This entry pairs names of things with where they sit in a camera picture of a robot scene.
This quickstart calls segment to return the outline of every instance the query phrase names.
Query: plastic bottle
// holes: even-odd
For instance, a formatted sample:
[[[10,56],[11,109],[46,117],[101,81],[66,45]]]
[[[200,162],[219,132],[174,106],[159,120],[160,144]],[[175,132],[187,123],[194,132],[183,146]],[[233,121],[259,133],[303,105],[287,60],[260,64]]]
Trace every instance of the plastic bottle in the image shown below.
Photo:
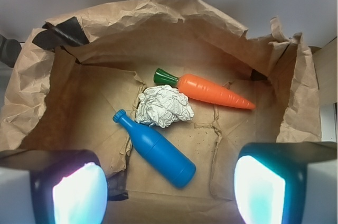
[[[128,131],[135,150],[174,186],[183,188],[191,181],[195,164],[160,133],[132,121],[123,109],[112,119]]]

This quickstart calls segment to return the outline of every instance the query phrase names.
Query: black tape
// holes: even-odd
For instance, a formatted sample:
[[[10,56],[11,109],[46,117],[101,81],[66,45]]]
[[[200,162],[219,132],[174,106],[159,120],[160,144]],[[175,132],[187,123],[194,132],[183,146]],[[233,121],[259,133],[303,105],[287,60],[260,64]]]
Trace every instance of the black tape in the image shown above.
[[[53,51],[56,47],[69,45],[78,47],[89,43],[76,17],[72,17],[56,26],[45,23],[40,32],[33,39],[33,43],[44,50]]]

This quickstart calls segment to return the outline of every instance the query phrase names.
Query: brown paper bag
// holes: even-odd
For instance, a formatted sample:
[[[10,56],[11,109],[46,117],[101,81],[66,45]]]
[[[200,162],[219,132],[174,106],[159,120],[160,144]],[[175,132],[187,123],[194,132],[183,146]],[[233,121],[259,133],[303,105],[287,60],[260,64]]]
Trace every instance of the brown paper bag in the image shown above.
[[[110,202],[105,222],[240,223],[233,171],[248,142],[319,141],[318,87],[302,35],[247,39],[247,29],[201,0],[133,0],[103,4],[48,19],[75,16],[90,43],[55,53],[32,44],[15,65],[1,113],[0,148],[87,148],[107,176],[126,168],[129,199]],[[135,152],[111,121],[134,118],[138,94],[161,67],[194,73],[251,100],[253,111],[190,100],[195,117],[156,128],[197,167],[183,190],[172,187]],[[266,76],[252,81],[252,70]]]

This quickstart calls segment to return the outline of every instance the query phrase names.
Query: toy carrot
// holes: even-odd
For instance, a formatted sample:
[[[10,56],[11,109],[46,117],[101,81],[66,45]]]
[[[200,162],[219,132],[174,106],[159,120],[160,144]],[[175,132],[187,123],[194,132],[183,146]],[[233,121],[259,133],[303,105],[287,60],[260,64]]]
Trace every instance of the toy carrot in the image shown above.
[[[168,84],[177,87],[181,93],[188,97],[241,109],[255,109],[255,105],[229,89],[217,85],[193,74],[185,74],[181,77],[173,76],[158,68],[154,74],[156,84]]]

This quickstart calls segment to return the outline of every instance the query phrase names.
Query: bottle neck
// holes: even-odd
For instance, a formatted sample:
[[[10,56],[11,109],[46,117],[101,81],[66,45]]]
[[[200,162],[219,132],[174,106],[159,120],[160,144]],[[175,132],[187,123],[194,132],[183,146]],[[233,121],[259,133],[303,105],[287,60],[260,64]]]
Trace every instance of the bottle neck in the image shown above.
[[[120,117],[118,121],[127,131],[133,129],[135,126],[135,122],[132,121],[126,114]]]

